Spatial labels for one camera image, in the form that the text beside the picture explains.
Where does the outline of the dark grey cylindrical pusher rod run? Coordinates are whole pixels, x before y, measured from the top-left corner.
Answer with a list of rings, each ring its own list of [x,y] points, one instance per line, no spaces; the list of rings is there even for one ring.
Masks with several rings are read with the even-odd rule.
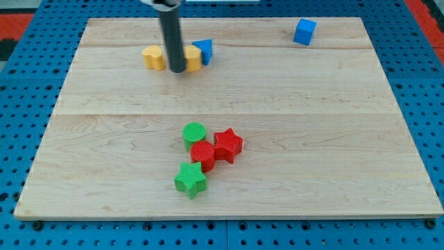
[[[174,73],[183,72],[186,68],[186,62],[182,43],[178,5],[168,6],[161,4],[158,7],[157,12],[160,18],[169,67]]]

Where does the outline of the silver rod mount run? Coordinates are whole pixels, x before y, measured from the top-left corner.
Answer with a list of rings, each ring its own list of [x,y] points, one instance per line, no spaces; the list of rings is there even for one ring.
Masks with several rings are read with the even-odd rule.
[[[142,3],[153,8],[177,8],[181,0],[140,0]]]

